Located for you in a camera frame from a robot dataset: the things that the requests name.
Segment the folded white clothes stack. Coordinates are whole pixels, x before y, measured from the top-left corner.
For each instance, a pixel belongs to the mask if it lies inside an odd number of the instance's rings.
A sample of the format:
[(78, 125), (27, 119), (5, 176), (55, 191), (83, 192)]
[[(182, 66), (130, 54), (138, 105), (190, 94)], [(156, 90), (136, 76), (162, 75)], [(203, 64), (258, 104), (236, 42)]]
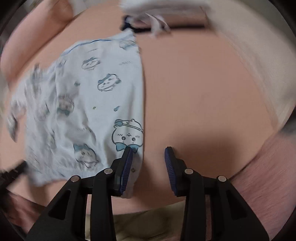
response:
[[(124, 13), (132, 17), (132, 20), (142, 20), (148, 23), (148, 19), (156, 19), (163, 22), (178, 22), (181, 19), (193, 19), (195, 22), (204, 22), (207, 19), (207, 13), (210, 11), (208, 1), (120, 1), (119, 6)], [(165, 31), (157, 31), (156, 36)]]

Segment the folded navy garment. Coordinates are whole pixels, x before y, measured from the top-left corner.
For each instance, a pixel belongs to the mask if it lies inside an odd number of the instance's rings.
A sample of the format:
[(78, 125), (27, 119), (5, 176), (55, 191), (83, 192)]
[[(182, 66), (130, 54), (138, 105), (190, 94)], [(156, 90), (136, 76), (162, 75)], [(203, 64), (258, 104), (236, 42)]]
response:
[(131, 29), (135, 33), (144, 33), (151, 32), (157, 34), (157, 31), (165, 31), (170, 32), (171, 29), (204, 29), (207, 28), (207, 19), (204, 22), (195, 22), (193, 19), (181, 19), (178, 22), (163, 22), (161, 20), (156, 19), (156, 22), (153, 23), (154, 19), (148, 19), (148, 23), (144, 23), (142, 20), (136, 20), (135, 22), (132, 20), (131, 16), (124, 16), (122, 26), (120, 29), (122, 31), (126, 29)]

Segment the light blue cartoon pajama pants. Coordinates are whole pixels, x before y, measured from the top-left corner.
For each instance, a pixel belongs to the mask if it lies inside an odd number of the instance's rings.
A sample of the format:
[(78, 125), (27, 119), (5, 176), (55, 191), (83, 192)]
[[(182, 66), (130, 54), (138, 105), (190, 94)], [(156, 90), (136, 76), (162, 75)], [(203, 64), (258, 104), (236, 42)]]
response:
[(122, 188), (130, 198), (144, 143), (144, 78), (133, 31), (78, 42), (49, 68), (35, 66), (11, 98), (13, 140), (22, 117), (32, 184), (94, 176), (130, 147), (133, 161)]

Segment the rolled pink quilt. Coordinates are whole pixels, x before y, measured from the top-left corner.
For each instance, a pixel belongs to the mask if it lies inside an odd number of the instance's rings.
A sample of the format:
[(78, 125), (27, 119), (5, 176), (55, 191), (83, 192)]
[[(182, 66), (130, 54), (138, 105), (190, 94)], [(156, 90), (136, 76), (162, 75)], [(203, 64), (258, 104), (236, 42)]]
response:
[(12, 32), (1, 54), (1, 73), (6, 81), (15, 80), (27, 61), (73, 17), (70, 1), (42, 1), (32, 10)]

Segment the pink round bed sheet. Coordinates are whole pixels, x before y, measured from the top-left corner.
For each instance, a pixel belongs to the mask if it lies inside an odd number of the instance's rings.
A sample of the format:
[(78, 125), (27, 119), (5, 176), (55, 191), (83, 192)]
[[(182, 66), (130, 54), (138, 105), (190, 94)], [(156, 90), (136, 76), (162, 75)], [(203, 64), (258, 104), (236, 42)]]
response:
[(137, 37), (144, 62), (144, 165), (130, 199), (115, 214), (179, 202), (171, 191), (164, 149), (208, 177), (232, 177), (273, 135), (253, 77), (229, 43), (208, 30)]

